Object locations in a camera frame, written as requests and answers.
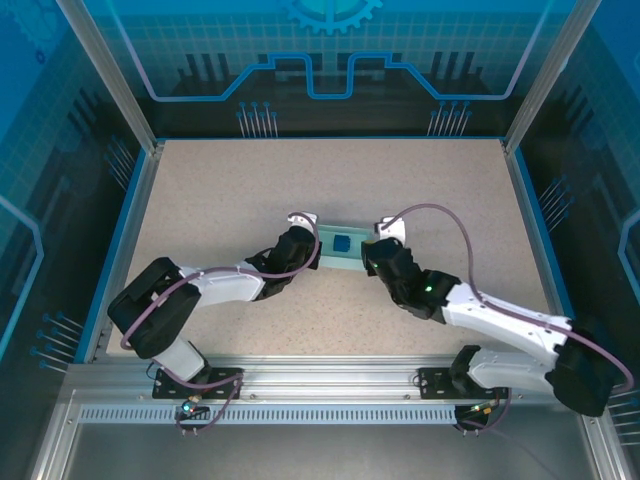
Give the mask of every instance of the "floor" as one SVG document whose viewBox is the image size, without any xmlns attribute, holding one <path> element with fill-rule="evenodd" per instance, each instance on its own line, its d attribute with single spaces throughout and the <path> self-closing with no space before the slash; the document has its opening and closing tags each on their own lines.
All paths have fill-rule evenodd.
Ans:
<svg viewBox="0 0 640 480">
<path fill-rule="evenodd" d="M 499 430 L 506 439 L 465 438 L 452 426 L 220 426 L 181 438 L 172 426 L 83 425 L 64 478 L 588 480 L 578 422 L 549 407 L 513 408 Z"/>
<path fill-rule="evenodd" d="M 319 223 L 370 227 L 420 202 L 443 204 L 467 226 L 481 290 L 538 310 L 547 303 L 498 140 L 337 139 L 168 141 L 129 272 L 152 260 L 232 265 L 288 229 L 303 209 Z M 439 212 L 405 219 L 423 267 L 467 280 L 464 242 Z M 320 269 L 259 303 L 194 312 L 183 336 L 204 354 L 456 353 L 497 342 L 421 321 L 364 273 Z M 129 355 L 114 332 L 107 352 Z"/>
</svg>

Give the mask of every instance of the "metal beam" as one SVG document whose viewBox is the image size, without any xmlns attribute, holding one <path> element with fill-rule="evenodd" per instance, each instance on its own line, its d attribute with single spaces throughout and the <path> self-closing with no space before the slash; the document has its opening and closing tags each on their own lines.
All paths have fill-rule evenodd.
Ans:
<svg viewBox="0 0 640 480">
<path fill-rule="evenodd" d="M 153 155 L 156 137 L 91 14 L 81 0 L 56 1 L 140 146 Z"/>
<path fill-rule="evenodd" d="M 515 152 L 533 123 L 551 88 L 562 73 L 566 62 L 589 26 L 601 0 L 578 0 L 558 34 L 547 59 L 536 77 L 529 93 L 520 106 L 505 137 L 507 153 Z"/>
</svg>

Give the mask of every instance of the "blue frame border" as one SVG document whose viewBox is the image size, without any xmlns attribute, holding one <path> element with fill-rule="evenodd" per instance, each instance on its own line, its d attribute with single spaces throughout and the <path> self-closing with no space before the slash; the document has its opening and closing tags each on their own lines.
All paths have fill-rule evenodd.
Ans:
<svg viewBox="0 0 640 480">
<path fill-rule="evenodd" d="M 118 216 L 116 228 L 113 232 L 113 236 L 111 237 L 111 243 L 109 244 L 107 257 L 105 258 L 104 265 L 102 266 L 100 279 L 98 280 L 98 285 L 96 286 L 96 293 L 93 295 L 93 300 L 91 301 L 91 307 L 89 308 L 87 321 L 84 324 L 82 336 L 80 337 L 80 342 L 78 344 L 78 349 L 76 350 L 73 363 L 84 363 L 85 355 L 89 350 L 91 337 L 93 334 L 93 330 L 98 323 L 100 306 L 104 299 L 105 291 L 107 289 L 107 283 L 109 282 L 109 277 L 111 276 L 111 271 L 113 270 L 116 254 L 118 253 L 120 245 L 122 244 L 124 227 L 127 223 L 127 219 L 129 218 L 131 205 L 133 203 L 133 197 L 135 196 L 138 184 L 140 183 L 142 169 L 144 168 L 148 160 L 149 158 L 146 152 L 144 151 L 144 149 L 141 149 L 140 154 L 138 155 L 138 160 L 136 161 L 136 166 L 133 170 L 133 175 L 131 176 L 131 181 L 129 182 L 127 194 L 125 195 L 124 202 L 122 203 L 122 209 L 120 210 L 120 215 Z"/>
<path fill-rule="evenodd" d="M 529 176 L 529 170 L 527 169 L 527 165 L 524 161 L 524 156 L 522 155 L 520 147 L 515 150 L 514 157 L 516 159 L 518 170 L 520 170 L 520 174 L 522 175 L 522 182 L 524 183 L 527 199 L 529 201 L 529 204 L 531 205 L 535 226 L 540 232 L 542 248 L 544 249 L 544 254 L 549 262 L 551 276 L 553 277 L 553 282 L 555 284 L 556 291 L 558 292 L 558 298 L 560 299 L 563 313 L 570 318 L 574 318 L 575 314 L 571 305 L 571 301 L 569 300 L 569 292 L 567 291 L 564 279 L 562 278 L 562 272 L 560 272 L 558 258 L 556 257 L 556 252 L 553 250 L 551 237 L 549 236 L 549 231 L 547 230 L 547 226 L 544 223 L 544 217 L 542 216 L 542 210 L 540 209 L 540 204 L 538 203 L 538 197 L 536 196 L 536 192 L 533 188 L 533 182 L 531 181 L 531 177 Z"/>
<path fill-rule="evenodd" d="M 363 138 L 363 137 L 335 137 L 335 138 Z M 364 137 L 364 138 L 380 138 L 380 139 L 422 139 L 430 138 L 430 137 Z M 462 138 L 472 139 L 471 137 L 454 137 L 457 140 Z M 503 137 L 473 137 L 475 139 L 499 139 L 503 140 Z M 433 140 L 438 139 L 446 139 L 446 137 L 436 137 Z M 216 140 L 215 138 L 161 138 L 159 141 L 165 140 Z M 527 200 L 531 205 L 531 210 L 533 212 L 533 220 L 535 222 L 535 227 L 540 232 L 540 238 L 542 240 L 542 247 L 544 255 L 546 256 L 549 267 L 551 269 L 551 275 L 553 277 L 553 281 L 555 284 L 555 288 L 558 293 L 558 298 L 560 299 L 560 303 L 564 314 L 569 317 L 574 317 L 573 307 L 571 306 L 571 302 L 569 300 L 569 294 L 567 292 L 566 285 L 564 283 L 564 279 L 562 278 L 562 273 L 560 272 L 560 266 L 558 264 L 558 259 L 556 258 L 555 251 L 553 250 L 553 245 L 551 243 L 551 237 L 549 236 L 549 232 L 547 231 L 547 227 L 544 223 L 544 219 L 542 217 L 542 211 L 540 209 L 540 205 L 538 204 L 537 197 L 535 194 L 535 190 L 533 188 L 533 183 L 531 181 L 531 177 L 529 176 L 529 170 L 525 164 L 524 156 L 522 155 L 522 151 L 520 148 L 516 149 L 514 157 L 516 159 L 516 166 L 522 175 L 523 184 L 525 187 L 525 193 L 527 195 Z M 133 172 L 133 176 L 131 178 L 131 183 L 129 184 L 129 189 L 127 190 L 127 194 L 124 199 L 124 203 L 122 205 L 122 210 L 120 211 L 120 216 L 118 217 L 118 222 L 116 224 L 115 231 L 113 232 L 113 237 L 111 239 L 111 244 L 109 245 L 109 251 L 107 252 L 107 257 L 104 262 L 104 266 L 102 268 L 102 273 L 100 274 L 100 279 L 98 281 L 98 285 L 96 287 L 96 293 L 94 294 L 93 301 L 91 302 L 91 307 L 89 309 L 89 314 L 87 315 L 87 321 L 84 326 L 84 330 L 82 332 L 82 337 L 80 338 L 80 343 L 78 345 L 78 350 L 75 355 L 74 363 L 83 363 L 83 359 L 89 349 L 89 344 L 91 342 L 91 337 L 94 328 L 98 322 L 98 314 L 100 310 L 100 305 L 102 304 L 103 297 L 106 291 L 107 283 L 109 280 L 109 276 L 111 275 L 111 270 L 113 269 L 113 265 L 115 263 L 116 253 L 120 248 L 123 240 L 123 232 L 124 227 L 129 218 L 129 214 L 131 211 L 131 205 L 133 203 L 133 198 L 135 192 L 140 183 L 142 169 L 145 166 L 146 161 L 148 160 L 146 153 L 144 150 L 140 151 L 140 155 L 138 156 L 138 161 L 136 162 L 136 167 Z"/>
</svg>

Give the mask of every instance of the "ventilation slot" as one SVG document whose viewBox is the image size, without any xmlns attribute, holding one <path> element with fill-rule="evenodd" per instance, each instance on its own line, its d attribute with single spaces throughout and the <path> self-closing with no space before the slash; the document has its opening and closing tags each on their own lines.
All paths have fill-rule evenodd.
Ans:
<svg viewBox="0 0 640 480">
<path fill-rule="evenodd" d="M 91 405 L 83 406 L 80 423 L 172 424 L 177 405 Z M 184 422 L 207 423 L 220 405 Z M 455 423 L 449 405 L 231 405 L 221 424 L 236 425 L 427 425 Z"/>
</svg>

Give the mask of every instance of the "white bracket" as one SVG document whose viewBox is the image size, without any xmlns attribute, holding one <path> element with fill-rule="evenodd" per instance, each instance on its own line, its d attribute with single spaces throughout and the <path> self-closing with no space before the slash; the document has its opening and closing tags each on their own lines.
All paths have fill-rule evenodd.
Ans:
<svg viewBox="0 0 640 480">
<path fill-rule="evenodd" d="M 393 220 L 394 217 L 382 217 L 379 223 L 375 224 L 375 231 L 380 237 L 380 240 L 385 240 L 387 238 L 396 238 L 402 243 L 404 246 L 407 241 L 407 232 L 404 226 L 404 220 L 399 218 L 396 220 L 393 225 L 389 225 L 388 228 L 382 229 L 381 227 L 386 223 L 389 223 Z"/>
<path fill-rule="evenodd" d="M 318 224 L 318 216 L 315 213 L 307 213 L 307 212 L 302 212 L 302 213 L 304 213 L 307 217 L 309 217 L 315 225 Z M 313 233 L 313 227 L 311 226 L 311 223 L 309 223 L 309 221 L 306 218 L 302 218 L 300 215 L 289 214 L 289 216 L 287 217 L 287 220 L 289 220 L 293 225 L 297 227 L 305 228 L 309 230 L 311 233 Z"/>
</svg>

